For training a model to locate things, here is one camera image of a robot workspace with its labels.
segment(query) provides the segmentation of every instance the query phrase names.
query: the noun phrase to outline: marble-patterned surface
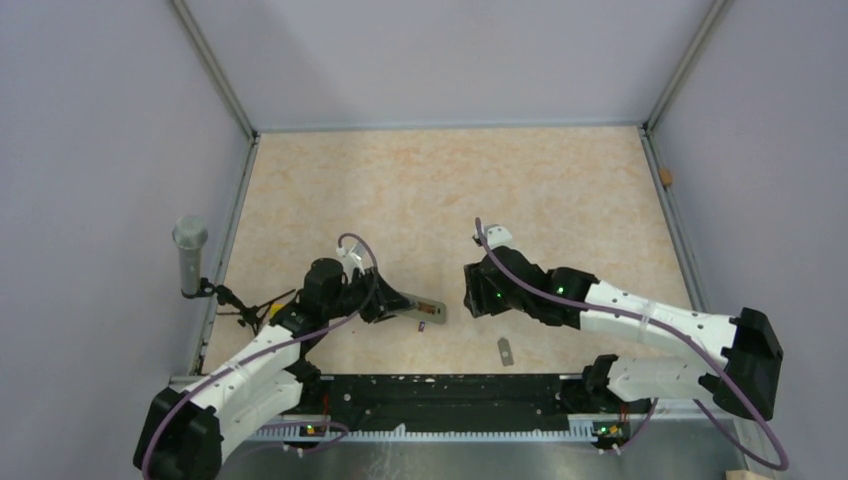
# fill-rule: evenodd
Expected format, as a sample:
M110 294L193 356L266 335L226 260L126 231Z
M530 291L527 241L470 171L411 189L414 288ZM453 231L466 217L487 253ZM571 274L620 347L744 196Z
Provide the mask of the marble-patterned surface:
M462 266L484 255L470 239L478 215L508 227L543 269L571 266L689 306L635 127L263 135L226 284L249 305L264 302L300 286L352 231L392 286L445 302L448 323L419 333L411 319L355 319L309 353L324 372L578 372L603 353L658 354L515 312L471 318ZM205 370L251 337L219 317ZM500 337L514 366L501 365Z

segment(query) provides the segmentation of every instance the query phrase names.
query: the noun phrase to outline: black cable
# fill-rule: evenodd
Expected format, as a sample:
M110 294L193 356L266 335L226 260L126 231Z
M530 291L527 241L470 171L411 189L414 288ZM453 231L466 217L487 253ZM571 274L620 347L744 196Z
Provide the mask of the black cable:
M288 292L286 292L282 295L278 295L278 296L272 298L271 300L268 300L267 302L265 302L265 303L263 303L259 306L253 307L253 308L256 309L256 318L259 320L256 325L253 325L253 324L250 325L250 329L253 330L254 336L259 335L259 328L262 325L262 323L265 321L265 317L267 317L268 313L271 311L271 307L274 306L274 302L282 300L283 298L286 298L286 297L288 297L289 295L291 295L295 292L296 292L295 289L291 289ZM241 315L241 312L215 312L215 314L221 315L221 316L237 316L237 315Z

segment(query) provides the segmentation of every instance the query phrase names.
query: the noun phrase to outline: wooden block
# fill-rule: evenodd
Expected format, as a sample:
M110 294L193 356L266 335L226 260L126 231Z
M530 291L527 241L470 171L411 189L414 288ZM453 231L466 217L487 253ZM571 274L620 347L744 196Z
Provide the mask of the wooden block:
M671 170L665 167L660 167L658 172L660 174L660 185L662 185L663 188L670 187L672 181Z
M726 480L768 480L766 477L747 470L733 470L725 474Z

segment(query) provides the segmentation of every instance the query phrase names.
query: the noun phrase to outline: lavender wall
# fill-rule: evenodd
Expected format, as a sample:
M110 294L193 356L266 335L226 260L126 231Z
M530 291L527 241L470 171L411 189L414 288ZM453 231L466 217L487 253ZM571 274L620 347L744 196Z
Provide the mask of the lavender wall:
M246 149L166 1L2 2L0 477L139 478L201 321L170 231L220 247Z
M844 478L848 2L738 1L657 141L712 306L783 343L774 427L791 478Z
M260 130L647 118L712 0L189 0Z

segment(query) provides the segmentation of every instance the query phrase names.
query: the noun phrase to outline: microphone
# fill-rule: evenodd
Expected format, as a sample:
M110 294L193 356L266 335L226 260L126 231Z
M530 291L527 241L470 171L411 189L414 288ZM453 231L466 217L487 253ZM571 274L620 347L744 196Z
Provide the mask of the microphone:
M180 253L180 291L185 298L200 293L200 253L209 238L206 222L194 215L177 221L171 234Z

